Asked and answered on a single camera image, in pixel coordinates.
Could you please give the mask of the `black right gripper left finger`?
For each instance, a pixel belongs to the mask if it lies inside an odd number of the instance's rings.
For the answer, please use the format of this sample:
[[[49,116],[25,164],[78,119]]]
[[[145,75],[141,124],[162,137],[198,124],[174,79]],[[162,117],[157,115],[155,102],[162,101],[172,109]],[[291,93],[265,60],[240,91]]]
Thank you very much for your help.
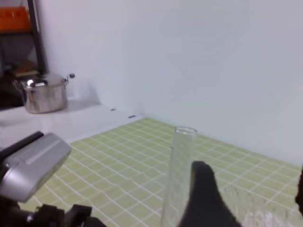
[[[241,224],[223,201],[214,171],[203,161],[191,165],[189,199],[179,227],[239,227]]]

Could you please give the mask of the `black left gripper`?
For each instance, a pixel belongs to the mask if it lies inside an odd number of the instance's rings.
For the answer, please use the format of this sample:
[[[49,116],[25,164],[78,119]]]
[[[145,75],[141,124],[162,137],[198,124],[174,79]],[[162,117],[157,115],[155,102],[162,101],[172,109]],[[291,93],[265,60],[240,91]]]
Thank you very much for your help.
[[[35,211],[22,210],[17,202],[0,198],[0,225],[2,227],[104,227],[91,216],[92,207],[73,205],[67,212],[44,204]]]

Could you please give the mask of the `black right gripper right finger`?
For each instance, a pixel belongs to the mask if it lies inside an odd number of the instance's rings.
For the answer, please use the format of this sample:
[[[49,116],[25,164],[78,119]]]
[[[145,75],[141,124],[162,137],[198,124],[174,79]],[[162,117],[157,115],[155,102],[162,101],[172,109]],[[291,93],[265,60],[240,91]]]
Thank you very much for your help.
[[[298,205],[299,212],[303,213],[303,169],[301,169],[300,177],[298,180],[295,203]]]

